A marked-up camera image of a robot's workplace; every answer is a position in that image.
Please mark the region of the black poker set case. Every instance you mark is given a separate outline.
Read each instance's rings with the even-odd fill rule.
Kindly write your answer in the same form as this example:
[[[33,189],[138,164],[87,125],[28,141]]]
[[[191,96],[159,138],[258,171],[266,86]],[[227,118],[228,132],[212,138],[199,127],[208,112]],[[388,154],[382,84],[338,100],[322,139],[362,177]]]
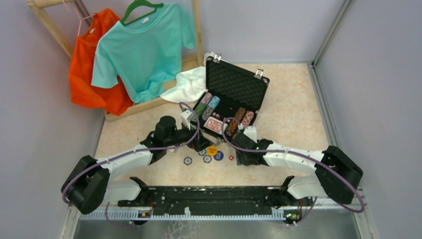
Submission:
[[[239,108],[253,112],[249,125],[252,126],[263,104],[270,79],[263,75],[262,69],[248,71],[228,63],[217,56],[205,59],[206,90],[211,97],[220,99],[213,111],[203,117],[200,113],[201,131],[215,138],[222,138],[221,132],[205,126],[209,118],[219,122],[234,117]]]

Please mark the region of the red playing card deck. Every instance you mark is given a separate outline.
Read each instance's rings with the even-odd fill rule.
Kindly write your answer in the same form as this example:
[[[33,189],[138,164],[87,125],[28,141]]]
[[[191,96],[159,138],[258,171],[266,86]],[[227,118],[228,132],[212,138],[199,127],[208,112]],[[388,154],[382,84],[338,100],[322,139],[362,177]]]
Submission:
[[[213,131],[217,134],[221,134],[221,135],[224,133],[227,126],[228,126],[227,123],[223,123],[222,121],[220,121],[216,118],[213,118],[213,117],[209,117],[204,124],[204,127],[206,129],[209,129],[209,130],[211,130],[211,131]]]

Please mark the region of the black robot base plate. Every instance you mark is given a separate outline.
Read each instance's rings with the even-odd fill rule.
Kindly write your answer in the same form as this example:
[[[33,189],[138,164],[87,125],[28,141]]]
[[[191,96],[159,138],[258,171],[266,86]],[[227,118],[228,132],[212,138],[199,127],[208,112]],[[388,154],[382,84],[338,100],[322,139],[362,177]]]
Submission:
[[[193,216],[269,216],[285,206],[309,206],[312,199],[295,199],[282,186],[245,187],[142,187],[132,201],[121,200],[120,207],[152,208],[154,216],[182,215],[185,208]]]

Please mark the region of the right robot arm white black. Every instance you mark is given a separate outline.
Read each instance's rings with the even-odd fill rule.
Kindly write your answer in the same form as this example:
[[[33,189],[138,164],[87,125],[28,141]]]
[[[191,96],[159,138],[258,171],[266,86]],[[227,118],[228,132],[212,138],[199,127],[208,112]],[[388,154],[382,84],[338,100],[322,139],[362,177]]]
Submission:
[[[307,174],[287,181],[286,188],[280,192],[281,201],[286,205],[293,205],[304,197],[329,197],[345,206],[357,196],[363,170],[336,146],[320,151],[300,150],[264,138],[253,140],[243,133],[230,145],[240,165],[286,167]]]

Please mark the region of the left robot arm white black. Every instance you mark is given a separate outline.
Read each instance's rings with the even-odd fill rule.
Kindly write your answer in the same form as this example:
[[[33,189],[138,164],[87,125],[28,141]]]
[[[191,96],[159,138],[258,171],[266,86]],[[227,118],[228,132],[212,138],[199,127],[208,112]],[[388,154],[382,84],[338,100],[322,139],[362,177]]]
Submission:
[[[75,206],[86,215],[100,205],[116,201],[132,201],[145,205],[149,192],[134,179],[113,182],[113,179],[138,167],[148,166],[164,157],[168,150],[187,146],[196,152],[212,145],[198,128],[192,124],[177,129],[176,120],[163,116],[154,131],[140,144],[122,153],[94,159],[82,157],[61,188],[65,203]]]

